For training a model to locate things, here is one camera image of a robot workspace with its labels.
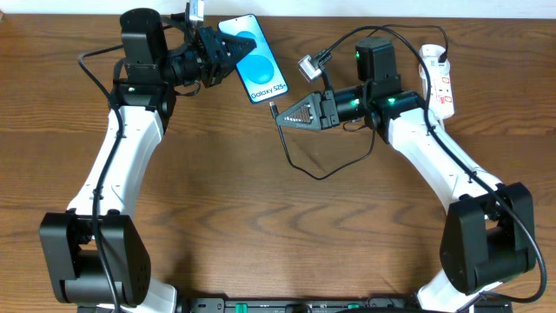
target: phone screen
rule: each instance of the phone screen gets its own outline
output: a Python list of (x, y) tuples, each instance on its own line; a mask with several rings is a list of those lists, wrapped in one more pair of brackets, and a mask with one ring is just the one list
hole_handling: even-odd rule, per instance
[(253, 14), (218, 23), (229, 35), (251, 38), (257, 47), (244, 57), (236, 69), (252, 103), (259, 103), (288, 92), (288, 85)]

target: green component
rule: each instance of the green component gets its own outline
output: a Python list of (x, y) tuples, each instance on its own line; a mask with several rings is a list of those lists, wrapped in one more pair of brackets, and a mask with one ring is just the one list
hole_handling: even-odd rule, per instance
[(235, 313), (247, 313), (247, 304), (236, 304)]

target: wood grain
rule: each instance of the wood grain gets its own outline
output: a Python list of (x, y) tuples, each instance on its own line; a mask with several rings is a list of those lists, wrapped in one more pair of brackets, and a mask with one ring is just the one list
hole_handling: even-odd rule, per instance
[[(118, 17), (8, 16), (0, 23), (0, 310), (75, 311), (53, 297), (38, 238), (44, 213), (78, 192), (103, 140), (106, 100), (76, 63), (118, 44)], [(215, 25), (217, 17), (208, 24)], [(450, 36), (453, 138), (484, 168), (533, 193), (539, 244), (556, 275), (556, 21), (262, 17), (290, 85), (287, 108), (309, 85), (297, 60), (363, 24), (436, 23)], [(420, 46), (429, 30), (404, 30)], [(170, 31), (170, 45), (180, 34)], [(353, 43), (334, 53), (338, 88), (357, 82)], [(407, 89), (416, 62), (396, 53)], [(121, 52), (88, 61), (110, 83)], [(368, 133), (289, 130), (293, 159), (314, 172), (363, 154)], [(440, 269), (444, 213), (404, 157), (383, 142), (323, 182), (288, 167), (267, 105), (253, 106), (236, 74), (180, 99), (137, 203), (136, 227), (156, 277), (190, 295), (365, 297), (415, 292)], [(503, 291), (526, 296), (532, 272)], [(517, 312), (552, 312), (554, 283)]]

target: wooden table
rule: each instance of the wooden table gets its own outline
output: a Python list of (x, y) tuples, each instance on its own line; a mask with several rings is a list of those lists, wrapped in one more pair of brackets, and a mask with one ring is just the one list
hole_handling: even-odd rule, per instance
[[(216, 25), (209, 18), (208, 25)], [(506, 183), (533, 193), (539, 245), (556, 276), (556, 21), (261, 17), (290, 92), (310, 85), (297, 61), (365, 24), (436, 23), (450, 36), (456, 115), (447, 131)], [(403, 30), (415, 46), (442, 43), (433, 30)], [(181, 42), (170, 31), (170, 46)], [(359, 83), (349, 38), (329, 63), (335, 86)], [(84, 51), (120, 43), (118, 17), (6, 16), (0, 23), (0, 310), (75, 311), (57, 303), (38, 226), (63, 212), (89, 173), (107, 125), (106, 100), (77, 65)], [(395, 44), (403, 86), (420, 90), (417, 63)], [(88, 65), (109, 86), (122, 52)], [(365, 131), (288, 130), (292, 158), (324, 173), (362, 155)], [(152, 156), (136, 227), (154, 276), (188, 295), (366, 297), (411, 293), (440, 269), (445, 213), (400, 153), (373, 155), (326, 181), (289, 167), (266, 104), (252, 105), (236, 74), (179, 99)], [(537, 270), (501, 290), (537, 288)], [(516, 311), (552, 312), (544, 298)]]

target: white background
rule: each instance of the white background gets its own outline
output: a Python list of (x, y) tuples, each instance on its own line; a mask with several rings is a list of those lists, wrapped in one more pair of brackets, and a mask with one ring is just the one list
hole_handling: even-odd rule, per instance
[[(183, 11), (186, 0), (0, 0), (4, 13)], [(556, 18), (556, 0), (206, 0), (206, 15)]]

